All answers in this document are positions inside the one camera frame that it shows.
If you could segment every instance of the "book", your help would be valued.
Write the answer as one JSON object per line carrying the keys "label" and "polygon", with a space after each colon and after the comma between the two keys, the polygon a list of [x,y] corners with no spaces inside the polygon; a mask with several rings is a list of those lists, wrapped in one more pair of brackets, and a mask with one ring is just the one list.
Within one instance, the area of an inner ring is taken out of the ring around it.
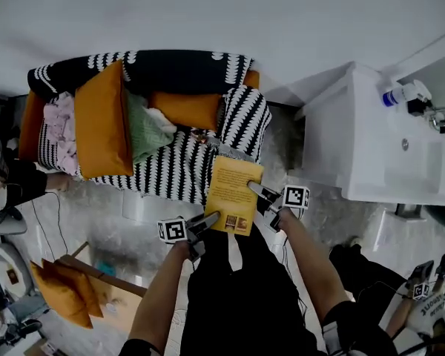
{"label": "book", "polygon": [[216,157],[205,215],[219,211],[221,217],[211,229],[244,236],[251,234],[257,194],[247,184],[249,181],[260,183],[263,170],[263,166],[252,162]]}

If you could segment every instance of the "faucet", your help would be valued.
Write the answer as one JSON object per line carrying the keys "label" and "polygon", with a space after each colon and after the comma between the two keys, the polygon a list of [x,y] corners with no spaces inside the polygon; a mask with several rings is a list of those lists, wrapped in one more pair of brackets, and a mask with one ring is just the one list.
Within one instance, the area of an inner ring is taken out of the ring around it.
{"label": "faucet", "polygon": [[445,107],[428,107],[423,112],[423,117],[429,120],[429,124],[432,128],[445,135]]}

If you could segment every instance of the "marble tile floor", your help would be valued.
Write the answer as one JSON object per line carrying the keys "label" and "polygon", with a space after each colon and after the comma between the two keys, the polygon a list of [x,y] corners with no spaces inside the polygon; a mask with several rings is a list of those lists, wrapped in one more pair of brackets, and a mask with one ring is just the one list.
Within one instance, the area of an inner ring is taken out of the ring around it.
{"label": "marble tile floor", "polygon": [[[445,252],[445,229],[427,213],[423,214],[426,222],[403,222],[386,213],[395,209],[393,205],[347,201],[335,188],[289,177],[288,169],[300,167],[303,124],[293,123],[291,113],[280,108],[271,107],[271,112],[274,118],[263,144],[262,164],[266,168],[263,184],[277,191],[288,183],[310,187],[310,209],[302,221],[315,238],[326,244],[327,249],[354,235],[361,236],[363,253],[370,260],[388,266],[405,277],[419,263],[430,259],[439,261]],[[59,193],[59,200],[59,222],[69,253],[87,240],[93,249],[94,263],[104,261],[115,268],[117,277],[145,287],[168,252],[168,246],[157,237],[155,221],[179,215],[188,219],[202,212],[201,206],[141,197],[131,191],[119,191],[93,182],[72,182],[67,192]],[[27,233],[10,237],[10,241],[26,260],[40,262],[42,257],[48,260],[52,260],[53,256],[58,258],[66,252],[59,235],[58,200],[55,195],[46,194],[34,200],[34,205],[53,254],[31,202],[20,207],[27,221]],[[283,234],[260,228],[271,250],[281,260]],[[289,246],[288,256],[294,283],[309,307],[307,326],[317,335],[319,348],[323,349],[320,326]],[[234,238],[230,239],[230,259],[233,268],[240,268],[242,260]],[[179,354],[188,304],[185,292],[192,271],[191,263],[186,262],[166,355]],[[268,306],[274,304],[276,302],[267,302]],[[44,334],[70,356],[117,355],[127,336],[101,323],[94,330],[80,329],[61,319],[54,311],[49,311],[40,320],[44,324]]]}

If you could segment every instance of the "pink clothing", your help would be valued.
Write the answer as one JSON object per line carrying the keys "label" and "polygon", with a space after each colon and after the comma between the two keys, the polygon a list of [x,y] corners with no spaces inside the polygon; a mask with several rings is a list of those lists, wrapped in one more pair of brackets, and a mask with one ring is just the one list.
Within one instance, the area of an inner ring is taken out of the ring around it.
{"label": "pink clothing", "polygon": [[70,175],[77,175],[76,131],[74,127],[74,98],[70,93],[59,94],[59,98],[45,105],[44,123],[46,137],[51,144],[58,145],[57,165]]}

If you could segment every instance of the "sink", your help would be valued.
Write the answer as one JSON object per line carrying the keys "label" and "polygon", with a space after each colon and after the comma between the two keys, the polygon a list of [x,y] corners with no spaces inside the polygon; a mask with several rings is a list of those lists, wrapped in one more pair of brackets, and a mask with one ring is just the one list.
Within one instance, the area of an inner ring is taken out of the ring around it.
{"label": "sink", "polygon": [[353,63],[297,114],[306,117],[302,169],[292,174],[367,202],[445,205],[445,136],[406,104],[385,107],[398,85]]}

